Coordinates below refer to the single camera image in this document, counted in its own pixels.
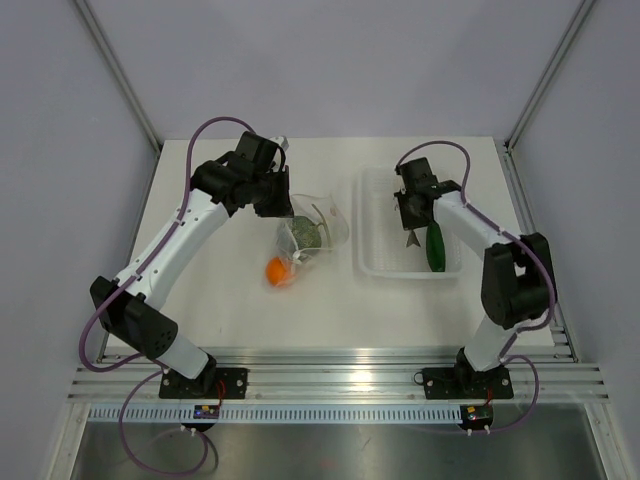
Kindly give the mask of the clear zip top bag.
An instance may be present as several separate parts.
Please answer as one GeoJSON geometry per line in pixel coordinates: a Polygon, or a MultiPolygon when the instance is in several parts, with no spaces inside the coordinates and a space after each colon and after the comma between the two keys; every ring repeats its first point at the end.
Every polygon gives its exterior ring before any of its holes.
{"type": "Polygon", "coordinates": [[[347,220],[332,195],[291,196],[293,216],[280,219],[265,267],[268,285],[285,288],[329,257],[350,236],[347,220]]]}

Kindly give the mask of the orange fruit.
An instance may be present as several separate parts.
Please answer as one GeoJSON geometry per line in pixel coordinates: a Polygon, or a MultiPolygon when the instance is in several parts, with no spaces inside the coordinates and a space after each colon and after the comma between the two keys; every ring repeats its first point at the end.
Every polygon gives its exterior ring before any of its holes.
{"type": "Polygon", "coordinates": [[[265,267],[265,277],[273,287],[287,286],[295,278],[293,266],[288,260],[278,256],[273,257],[265,267]]]}

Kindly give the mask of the green cucumber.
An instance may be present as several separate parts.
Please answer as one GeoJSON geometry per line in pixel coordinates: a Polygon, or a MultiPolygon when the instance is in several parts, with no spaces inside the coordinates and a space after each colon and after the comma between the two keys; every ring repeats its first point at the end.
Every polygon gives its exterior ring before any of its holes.
{"type": "Polygon", "coordinates": [[[431,222],[426,230],[426,257],[432,272],[446,271],[446,249],[440,226],[431,222]]]}

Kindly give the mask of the grey toy fish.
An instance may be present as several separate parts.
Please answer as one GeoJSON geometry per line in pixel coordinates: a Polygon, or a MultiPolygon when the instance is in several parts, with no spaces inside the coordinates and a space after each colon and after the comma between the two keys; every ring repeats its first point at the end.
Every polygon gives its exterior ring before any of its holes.
{"type": "Polygon", "coordinates": [[[406,240],[406,244],[405,244],[406,248],[409,248],[411,246],[416,246],[416,247],[420,247],[421,246],[421,243],[420,243],[420,241],[418,239],[418,236],[417,236],[417,234],[416,234],[416,232],[414,230],[410,230],[409,231],[409,234],[408,234],[408,237],[407,237],[407,240],[406,240]]]}

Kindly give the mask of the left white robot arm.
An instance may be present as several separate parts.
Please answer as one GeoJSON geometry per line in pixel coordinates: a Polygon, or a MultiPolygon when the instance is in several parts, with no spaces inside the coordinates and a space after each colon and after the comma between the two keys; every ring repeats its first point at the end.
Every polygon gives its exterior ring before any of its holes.
{"type": "Polygon", "coordinates": [[[114,279],[90,287],[101,327],[142,357],[161,365],[160,395],[199,399],[222,391],[217,361],[188,340],[161,311],[195,254],[238,210],[290,218],[288,141],[246,131],[216,160],[188,168],[186,192],[152,242],[114,279]]]}

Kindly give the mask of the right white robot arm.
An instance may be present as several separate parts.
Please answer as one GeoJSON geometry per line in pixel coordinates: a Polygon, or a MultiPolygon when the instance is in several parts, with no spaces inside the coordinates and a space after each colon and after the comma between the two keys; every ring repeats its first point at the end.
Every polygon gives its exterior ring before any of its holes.
{"type": "Polygon", "coordinates": [[[507,353],[517,336],[555,305],[548,241],[539,233],[516,237],[479,215],[465,200],[461,186],[439,180],[426,158],[399,163],[395,172],[403,181],[394,195],[403,228],[443,227],[482,262],[484,317],[453,366],[421,370],[426,398],[512,398],[507,353]]]}

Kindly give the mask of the green netted melon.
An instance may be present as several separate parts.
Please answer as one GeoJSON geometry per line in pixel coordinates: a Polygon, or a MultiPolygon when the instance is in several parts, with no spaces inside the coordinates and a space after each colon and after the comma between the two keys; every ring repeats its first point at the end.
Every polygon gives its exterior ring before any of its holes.
{"type": "Polygon", "coordinates": [[[318,249],[322,246],[318,226],[306,216],[294,216],[291,220],[290,231],[300,250],[318,249]]]}

